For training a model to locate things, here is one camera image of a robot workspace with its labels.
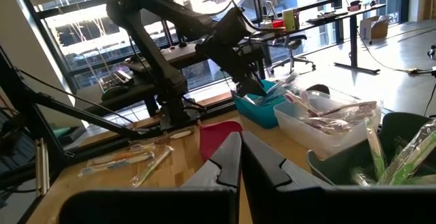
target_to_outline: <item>desk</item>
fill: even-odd
[[[209,119],[204,121],[203,124],[220,123],[228,120],[240,122],[244,130],[251,131],[261,140],[280,152],[284,157],[294,162],[299,167],[309,171],[309,166],[305,161],[307,149],[289,139],[278,127],[265,130],[250,120],[239,116],[236,111]],[[202,166],[199,153],[198,131],[186,138],[174,140],[170,142],[169,145],[172,146],[175,151],[157,168],[151,177],[144,182],[142,187],[181,186]],[[134,168],[135,165],[128,165],[116,170],[106,170],[79,178],[78,172],[85,165],[86,162],[82,162],[62,171],[46,196],[42,198],[28,223],[55,223],[53,220],[56,219],[62,204],[73,194],[88,189],[129,187],[129,181],[136,172]],[[242,179],[239,223],[251,223],[251,215]]]
[[[256,62],[258,69],[260,71],[260,75],[262,78],[264,75],[264,66],[263,66],[263,50],[260,46],[246,46],[243,48],[243,61],[246,62]],[[166,60],[175,68],[182,69],[185,67],[189,67],[190,65],[194,65],[196,63],[200,63],[202,61],[207,60],[207,57],[202,54],[197,54],[195,50],[195,44],[188,44],[184,48],[180,48],[178,46],[175,47],[174,50],[170,50],[169,52],[163,53]],[[102,101],[102,90],[98,84],[91,85],[89,87],[78,90],[77,96],[80,98],[93,101],[94,103],[98,103],[105,108],[108,108],[112,111],[120,110],[121,108],[125,108],[130,106],[131,104],[137,103],[139,101],[144,100],[147,105],[147,109],[150,113],[150,116],[154,116],[157,109],[157,105],[155,102],[154,95],[157,93],[155,87],[151,83],[145,82],[142,78],[134,76],[135,85],[133,88],[129,90],[129,92],[119,95],[110,100]],[[86,102],[77,100],[76,108],[86,110],[87,112],[96,114],[98,116],[104,116],[108,114],[108,111],[102,109],[100,107],[88,104]]]
[[[278,37],[284,37],[286,35],[293,35],[296,33],[300,33],[302,31],[306,31],[315,27],[319,27],[328,23],[332,23],[332,22],[336,22],[338,20],[344,20],[346,18],[349,18],[349,38],[350,38],[350,45],[351,45],[351,51],[350,51],[350,59],[351,59],[351,65],[345,65],[342,63],[334,63],[335,65],[339,66],[339,67],[346,67],[346,68],[351,68],[351,69],[355,69],[355,70],[360,70],[360,71],[365,71],[365,72],[371,72],[374,74],[377,74],[380,70],[379,69],[366,69],[366,68],[362,68],[359,67],[357,64],[357,40],[358,40],[358,25],[357,25],[357,15],[359,14],[363,14],[365,12],[370,12],[371,10],[378,10],[380,8],[386,7],[386,4],[377,4],[374,5],[373,7],[368,7],[368,8],[364,8],[362,7],[361,10],[355,11],[355,12],[348,12],[347,15],[344,16],[338,16],[336,18],[327,20],[327,21],[323,21],[323,22],[319,22],[316,24],[311,24],[311,23],[301,23],[301,26],[299,29],[294,30],[294,31],[285,31],[284,33],[280,34],[280,35],[276,35],[276,36],[272,36],[272,37],[261,37],[261,38],[251,38],[252,40],[257,40],[259,42],[268,42],[270,40],[274,40],[277,39]]]

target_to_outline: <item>floor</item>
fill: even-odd
[[[376,99],[383,101],[387,110],[396,112],[411,112],[424,114],[429,102],[431,91],[436,80],[430,74],[410,76],[406,73],[393,71],[395,69],[429,69],[436,66],[436,62],[426,55],[432,44],[436,44],[436,22],[426,21],[420,23],[407,23],[390,27],[386,40],[374,41],[369,50],[372,55],[383,65],[373,60],[363,46],[358,50],[358,62],[361,67],[379,68],[378,75],[366,74],[335,67],[333,62],[349,63],[349,43],[334,46],[319,52],[308,54],[307,58],[315,61],[316,71],[301,75],[300,85],[309,85],[314,82],[325,84],[337,94],[348,94],[361,99]],[[296,70],[304,72],[310,66],[296,65]],[[279,67],[275,71],[276,77],[289,72],[289,66]],[[212,97],[228,91],[225,82],[206,87],[190,94],[195,99]],[[430,103],[427,114],[436,114],[436,101]],[[136,121],[148,116],[144,106],[136,106],[122,112],[123,116]],[[109,116],[108,119],[117,123],[124,123],[120,118]],[[68,148],[79,145],[85,137],[101,133],[101,128],[91,127],[86,134]],[[29,189],[34,186],[34,181],[26,182],[21,186]],[[7,200],[7,206],[0,209],[0,223],[16,223],[24,213],[27,206],[33,201],[33,193],[26,195],[13,194]]]

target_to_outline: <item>office chair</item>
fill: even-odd
[[[294,63],[295,62],[301,62],[301,63],[306,63],[306,64],[312,64],[312,70],[316,69],[316,65],[315,63],[313,63],[313,61],[309,61],[307,60],[305,57],[295,57],[292,53],[293,50],[296,50],[298,47],[300,47],[302,45],[302,41],[303,40],[307,40],[307,36],[304,34],[298,34],[298,35],[287,35],[285,38],[285,41],[280,44],[276,44],[274,43],[273,46],[275,47],[282,47],[282,48],[287,48],[289,51],[289,58],[286,58],[283,61],[279,61],[278,63],[275,63],[274,65],[272,65],[269,70],[272,74],[274,74],[274,68],[276,67],[284,67],[285,64],[287,63],[291,63],[291,67],[290,67],[290,74],[293,72],[294,69]]]

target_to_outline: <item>cardboard box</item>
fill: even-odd
[[[385,16],[386,20],[378,21],[380,16],[373,16],[360,21],[360,36],[362,39],[379,39],[384,38],[388,34],[389,16]]]

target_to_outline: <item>clear plastic bin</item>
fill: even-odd
[[[327,94],[313,91],[309,92],[309,99],[311,105],[319,111],[326,111],[355,102],[335,99]],[[283,132],[291,137],[291,139],[313,150],[318,156],[325,159],[367,138],[363,121],[353,127],[350,132],[341,135],[327,135],[299,121],[297,118],[304,116],[304,111],[298,109],[296,105],[288,101],[276,105],[274,107],[274,113],[279,122],[280,129],[283,130]],[[372,117],[375,125],[380,124],[380,118],[380,112]]]

